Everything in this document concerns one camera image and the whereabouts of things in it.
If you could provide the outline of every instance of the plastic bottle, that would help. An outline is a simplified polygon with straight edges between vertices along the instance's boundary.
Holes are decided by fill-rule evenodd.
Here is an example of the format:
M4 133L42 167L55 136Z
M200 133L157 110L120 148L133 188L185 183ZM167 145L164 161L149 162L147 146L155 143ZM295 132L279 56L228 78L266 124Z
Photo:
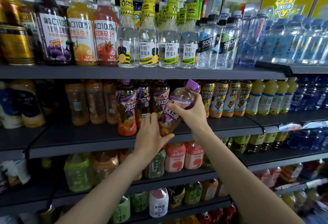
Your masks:
M210 106L214 94L214 88L214 82L203 81L200 84L200 95L202 96L207 118L210 116Z
M86 0L71 0L72 7L67 9L68 23L74 57L77 65L98 65L96 42L94 37L94 15Z
M258 45L264 33L266 22L266 10L259 10L255 17L251 19L248 34L245 37L245 43L240 57L240 64L243 66L254 66L256 63L256 54Z
M24 125L15 91L5 81L0 81L0 119L6 129Z
M202 165L204 150L194 141L185 142L186 157L183 167L187 170L198 169Z
M270 150L276 151L279 149L279 147L282 146L282 143L287 139L287 135L289 134L289 131L281 131L278 132L275 140L271 144Z
M237 95L234 116L244 116L248 97L251 93L252 81L240 80L240 90Z
M10 83L10 88L15 90L24 125L29 128L43 126L46 121L36 100L36 89L33 81L14 80Z
M195 103L194 91L198 88L198 84L193 80L188 80L186 87L176 88L169 97L169 102L180 106L182 109L190 109ZM174 112L172 112L167 106L163 111L163 115L159 118L159 133L161 136L172 133L178 124L181 122L181 118Z
M202 191L203 186L200 182L190 183L186 185L186 196L184 202L186 204L199 203Z
M90 121L85 85L81 81L65 84L65 90L70 104L72 122L75 126L84 126Z
M307 76L298 77L296 80L298 89L295 91L292 102L290 104L289 112L295 112L299 110L299 104L301 103L304 94L309 86L309 78Z
M246 154L252 154L259 152L261 149L261 145L263 144L264 138L266 134L256 134L251 135L248 144L245 149Z
M227 20L229 18L229 13L229 8L222 8L219 20Z
M146 178L158 178L164 174L166 152L164 149L160 150L153 158L149 165L144 169L143 173Z
M245 113L250 115L257 114L258 103L265 89L263 80L255 80L252 84L251 93L247 99Z
M265 151L270 150L272 143L275 140L276 136L277 136L277 132L272 132L272 133L266 134L264 137L263 143L261 145L260 152L265 152Z
M107 80L104 83L104 97L106 106L107 122L111 125L118 124L118 110L116 101L117 82Z
M239 80L229 80L229 87L223 104L223 117L232 117L234 115L235 103L240 90Z
M142 119L150 113L150 87L148 82L140 80L137 88L137 105L135 108L135 118L137 128L140 128Z
M130 206L130 196L124 195L120 201L120 203L116 206L112 220L113 224L119 224L126 222L131 216L131 206Z
M68 156L64 171L71 191L89 190L94 186L95 180L91 163L91 154L89 152Z
M166 172L178 172L183 168L186 147L183 143L168 144L165 147L166 157L164 168Z
M22 0L23 4L18 7L19 18L22 25L27 29L27 34L31 37L33 45L33 53L37 62L43 61L43 53L41 47L38 45L39 35L37 31L37 22L34 15L35 0Z
M90 120L92 124L99 125L106 122L106 109L104 102L104 89L101 80L89 79L85 83Z
M195 25L196 16L193 14L194 11L194 3L189 3L187 23L181 31L179 48L179 67L184 69L194 68L197 60L199 33Z
M160 34L159 66L175 68L179 60L179 34L175 20L177 15L177 0L167 0L166 22Z
M228 143L228 148L234 153L244 153L250 135L232 137L232 142Z
M200 197L202 201L208 201L211 200L215 197L215 192L217 189L219 182L217 179L211 179L208 181L203 181L202 186L203 186L203 192Z
M153 85L153 111L162 116L169 100L170 86L165 80L158 80Z
M149 215L158 218L166 215L169 207L169 194L166 188L149 192Z
M222 27L216 24L218 20L218 15L211 14L208 16L207 24L200 27L197 69L216 69L222 34Z
M96 152L94 154L93 170L96 173L97 184L108 177L118 167L116 150Z
M276 80L266 80L264 84L265 89L258 103L258 113L261 115L267 115L269 113L272 99L278 90Z
M35 0L34 8L45 62L49 65L71 64L73 60L67 47L70 40L65 13L55 0Z
M139 66L138 30L133 21L132 0L121 1L121 19L117 29L117 59L118 66L134 68Z
M129 79L122 79L117 87L118 132L122 136L132 136L137 132L135 122L136 92Z
M155 23L155 0L144 0L143 22L139 28L138 35L140 66L158 66L159 34Z
M117 66L116 39L120 20L113 11L111 0L97 0L94 11L94 32L99 64Z
M271 105L270 114L279 114L281 111L281 102L287 92L289 85L285 80L277 80L278 90L275 93Z
M127 156L130 155L131 153L133 153L133 148L121 149L119 155L120 164L122 164L123 161L127 158ZM141 178L142 178L142 172L140 172L133 181L138 181Z
M228 81L215 81L214 96L211 102L210 116L220 118L223 111L223 104L228 92Z
M287 113L289 111L294 93L298 88L298 84L295 82L296 79L297 79L296 77L289 77L287 79L288 89L281 101L281 110L280 110L281 113Z

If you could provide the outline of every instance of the store shelf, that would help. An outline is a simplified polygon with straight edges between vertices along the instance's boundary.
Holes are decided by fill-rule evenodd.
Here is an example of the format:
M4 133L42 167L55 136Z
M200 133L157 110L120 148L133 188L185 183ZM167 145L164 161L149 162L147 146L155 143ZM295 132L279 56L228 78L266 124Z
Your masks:
M0 162L21 159L23 152L45 130L46 126L38 128L19 127L16 129L0 128Z
M233 70L120 68L106 66L0 65L0 79L285 79L280 72L235 66Z
M303 151L280 148L278 151L267 151L255 154L237 154L237 157L252 172L276 168L295 163L328 158L327 151Z
M160 218L152 218L149 215L148 209L132 214L131 218L126 224L158 224L165 220L172 220L174 218L182 218L189 215L196 215L207 211L212 211L220 208L227 208L231 206L229 197L215 197L212 200L206 202L199 202L194 205L182 205L175 209L169 209L167 214Z
M304 123L309 121L328 120L328 109L317 111L297 111L286 114L247 115L248 118L261 125L265 132L279 131L279 125L288 123Z
M221 137L261 134L262 129L252 120L245 117L208 119L214 133ZM187 125L182 122L174 131L175 137L170 143L192 141L193 137ZM71 120L53 124L29 149L30 158L52 157L80 152L133 147L135 135L122 137L116 125L107 123L86 126L74 126Z
M259 61L256 62L256 66L283 72L286 76L294 74L328 74L328 66L281 65Z
M175 185L182 185L198 181L205 181L218 178L214 170L205 170L203 168L195 170L182 169L176 173L165 172L160 178L147 179L143 177L141 180L135 181L126 191L127 194L149 191L160 188L167 188ZM64 174L61 176L61 181L58 188L53 194L52 206L59 207L67 204L76 204L89 191L72 192L67 185Z

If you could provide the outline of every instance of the beverage bottle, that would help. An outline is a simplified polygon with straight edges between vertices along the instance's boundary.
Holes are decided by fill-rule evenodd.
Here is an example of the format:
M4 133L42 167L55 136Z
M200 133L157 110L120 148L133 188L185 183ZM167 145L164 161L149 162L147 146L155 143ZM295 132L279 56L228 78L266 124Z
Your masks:
M120 150L119 160L120 164L123 163L123 161L127 158L128 155L133 153L133 148L126 148ZM133 181L138 181L142 178L142 172L138 174L138 176Z
M181 7L177 14L177 24L178 24L178 32L179 32L179 40L181 39L181 33L183 29L186 28L186 20L187 20L187 8Z
M235 103L240 90L239 80L229 80L229 87L223 104L223 117L232 117L234 115Z
M199 203L202 195L203 186L200 182L190 183L186 185L186 196L184 202L186 204Z
M203 81L200 84L200 95L206 111L206 117L210 116L210 106L214 94L215 83Z
M158 66L159 34L155 24L155 0L144 0L143 22L138 31L140 43L140 65Z
M126 222L131 216L130 195L124 195L120 203L116 206L112 221L113 224Z
M211 14L208 16L207 24L200 27L200 41L198 42L196 62L197 69L216 69L222 34L222 27L216 24L218 20L218 15Z
M133 21L132 0L121 1L121 19L117 28L117 60L118 66L134 68L139 66L139 37Z
M250 135L232 137L232 142L228 143L228 148L234 154L244 153L250 137Z
M310 27L306 28L307 31L305 32L300 47L302 54L298 61L299 63L307 64L307 65L312 65L317 63L317 61L315 60L315 53L317 52L317 49L320 46L323 39L323 37L320 36L322 32L322 24L323 24L323 19L315 19L310 24Z
M96 173L97 184L108 177L118 167L116 150L96 152L93 160L93 170Z
M217 69L233 68L240 32L236 27L235 22L235 17L228 17L228 20L219 20L217 23L222 27L222 36L219 44L219 55L217 57Z
M158 178L164 174L166 152L164 149L160 150L153 160L144 169L143 174L146 178Z
M116 101L117 82L107 80L104 82L104 97L107 122L111 125L118 124L118 110Z
M236 58L235 58L235 63L238 63L238 64L240 62L240 57L242 56L242 51L244 49L245 38L248 33L251 18L252 18L251 12L244 12L243 18L241 19L238 49L237 49L237 54L236 54Z
M222 8L219 20L227 20L230 17L230 9Z
M217 179L211 179L207 181L202 182L203 186L203 192L200 197L202 201L208 201L215 197L215 192L217 189L217 186L219 185L219 182Z
M283 53L283 49L281 46L285 45L285 34L286 34L286 25L287 25L287 19L278 19L278 21L275 23L274 27L272 28L271 36L272 39L271 45L270 45L270 51L268 54L268 58L266 62L270 63L280 63L280 64L286 64L288 62L288 59L285 57L285 54Z
M246 154L259 152L266 134L251 135L245 149Z
M24 125L15 91L6 81L0 81L0 119L6 129Z
M170 86L165 80L158 80L153 85L153 111L162 116L169 100Z
M166 172L178 172L183 168L186 147L183 143L168 144L165 147L166 157L164 169Z
M244 116L248 97L251 93L252 81L240 80L240 90L237 95L234 116Z
M272 52L275 45L275 43L273 42L274 36L271 35L272 28L274 28L275 25L272 26L272 23L272 20L267 21L267 25L261 38L261 42L258 45L259 48L256 56L257 59L260 61L268 61L272 58Z
M254 66L256 62L256 50L264 33L266 22L266 10L259 10L255 17L251 19L248 34L245 37L245 44L240 57L240 64L244 66Z
M132 210L134 213L142 212L148 208L149 192L131 194Z
M252 83L251 93L247 99L245 113L250 115L257 114L258 104L265 89L263 80L255 80Z
M213 101L210 107L210 116L212 118L220 118L223 111L224 100L228 92L228 81L216 80Z
M291 164L281 167L280 178L286 183L294 183L303 169L303 165Z
M269 113L272 99L278 90L276 80L265 80L264 84L265 89L258 102L258 113L261 115L267 115Z
M284 98L289 85L285 80L277 80L278 90L275 93L271 105L270 105L270 114L279 114L281 111L281 103Z
M149 215L158 218L166 215L169 207L169 194L166 188L149 192Z
M276 151L279 149L279 147L282 146L282 143L287 139L289 131L281 131L278 132L275 140L273 141L270 150Z
M298 110L316 110L316 105L320 99L320 93L318 90L319 77L309 77L309 86L307 87L304 96L298 106Z
M26 79L14 80L10 83L17 97L20 113L26 127L43 126L46 121L36 100L36 89L33 81Z
M286 25L284 42L280 43L280 53L285 57L287 63L293 63L297 59L303 34L305 32L302 26L303 15L294 15Z
M72 122L75 126L84 126L90 121L85 85L81 81L65 84L65 90L70 104Z
M287 79L288 89L281 101L281 110L280 110L281 113L287 113L289 111L294 93L298 88L296 79L297 79L296 77L289 77Z
M326 64L328 62L328 21L325 21L322 25L322 32L319 33L321 42L314 54L314 64Z
M296 83L298 84L298 89L294 93L292 102L290 104L289 112L295 112L299 110L299 105L309 86L309 78L307 76L298 77Z
M69 155L64 165L64 172L71 191L89 190L94 186L95 180L89 152Z
M122 79L117 87L118 132L122 136L132 136L137 132L135 122L136 92L129 79Z
M270 150L272 143L274 142L275 138L277 136L277 132L272 132L269 134L266 134L263 140L263 143L261 145L260 152L265 152Z
M35 0L22 0L22 4L18 7L19 18L22 25L26 28L27 34L32 40L33 53L38 62L43 61L43 53L41 47L38 45L39 36L37 32L37 23L34 15Z
M160 34L159 66L175 68L179 58L179 34L176 26L177 0L167 0L166 22L163 23Z
M187 170L198 169L202 165L204 150L194 141L185 142L186 157L184 161L184 168Z
M198 88L198 84L193 80L188 80L186 87L176 88L169 97L169 102L178 105L182 109L190 109L194 106L195 95L194 91ZM159 118L159 133L163 137L172 133L178 124L181 122L181 118L172 112L167 106L163 111L162 116Z
M66 14L55 0L35 0L39 44L49 65L72 64Z
M197 60L197 48L199 33L196 29L195 21L196 16L192 14L193 3L188 4L188 13L186 18L186 24L181 31L180 48L179 48L179 67L184 69L192 69L195 67Z
M102 81L97 79L89 79L86 81L85 88L92 124L98 125L105 123L107 118Z
M99 64L117 66L116 39L120 20L112 8L111 0L97 0L94 11L94 32Z
M71 0L72 7L67 9L68 23L74 57L77 65L98 65L94 35L93 9L88 8L86 0Z
M236 19L235 27L238 28L239 30L241 28L241 23L242 23L242 17L241 17L242 15L241 14L242 14L242 11L236 10L236 11L234 11L234 14L232 15L232 17L234 17Z
M142 119L150 113L150 87L148 82L140 80L137 88L137 105L135 108L135 119L137 128L140 128Z
M185 186L178 185L168 188L170 194L170 205L171 209L176 208L182 204L182 200L186 194Z

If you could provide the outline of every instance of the bottle label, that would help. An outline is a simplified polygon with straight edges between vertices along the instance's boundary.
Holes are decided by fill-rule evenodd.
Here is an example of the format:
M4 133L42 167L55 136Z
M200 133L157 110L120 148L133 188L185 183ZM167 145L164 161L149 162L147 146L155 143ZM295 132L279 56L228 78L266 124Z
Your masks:
M190 109L194 105L193 101L183 101L178 99L174 96L170 96L169 103L173 103L181 107L182 109ZM158 124L159 124L159 133L161 136L165 136L169 134L170 128L174 121L178 120L179 116L170 110L167 106L163 111L162 116L160 117Z
M274 94L263 93L261 95L260 101L258 103L258 111L261 113L268 113L270 110L271 102L274 97Z
M209 49L213 49L215 52L219 52L221 34L211 36L205 32L200 34L201 41L198 42L198 52L205 52Z
M188 170L197 169L202 165L204 150L200 145L195 145L186 151L184 167Z
M285 94L276 93L272 98L272 102L270 105L270 112L278 114L281 110L281 102Z
M179 43L160 43L159 46L161 47L161 50L165 51L165 64L178 63Z
M127 136L129 133L133 133L136 129L135 123L135 106L137 104L136 93L128 97L119 98L117 95L118 102L118 128L121 129Z
M164 108L169 100L170 89L164 92L154 93L154 111L157 112L158 116L163 114Z
M140 63L142 64L157 64L159 50L157 42L140 42Z
M246 113L256 114L262 94L250 94L246 104Z
M292 102L294 93L286 93L281 101L281 110L288 111Z
M218 87L218 84L215 84L214 99L211 102L211 116L214 115L212 117L215 117L216 114L221 116L220 113L222 113L224 100L228 92L227 84L221 84L220 87Z
M79 62L98 61L95 50L94 25L87 19L69 18L71 38L74 43L75 60Z
M236 48L237 40L230 35L223 33L220 42L219 54L232 51Z
M116 62L116 23L107 20L95 20L94 32L99 61Z
M57 15L37 13L39 40L46 60L70 61L73 51L68 40L67 21Z
M24 90L16 90L16 92L22 115L31 118L41 113L35 94Z
M129 64L130 63L130 41L125 41L120 38L116 42L117 46L117 60L119 63Z
M196 62L196 50L198 48L197 44L184 44L183 45L183 64L194 64Z

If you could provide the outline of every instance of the person's hand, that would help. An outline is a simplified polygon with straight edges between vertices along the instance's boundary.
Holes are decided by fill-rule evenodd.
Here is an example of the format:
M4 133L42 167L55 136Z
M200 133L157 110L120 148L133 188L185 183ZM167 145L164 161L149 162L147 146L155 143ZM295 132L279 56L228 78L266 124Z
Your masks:
M183 118L195 138L195 135L201 137L202 132L211 131L211 128L207 124L206 111L201 95L197 93L194 93L194 95L196 97L196 102L189 110L182 109L173 103L168 103L167 107Z
M148 113L146 117L142 119L140 130L135 139L133 154L142 160L143 169L173 137L174 134L169 134L165 137L159 135L157 113Z

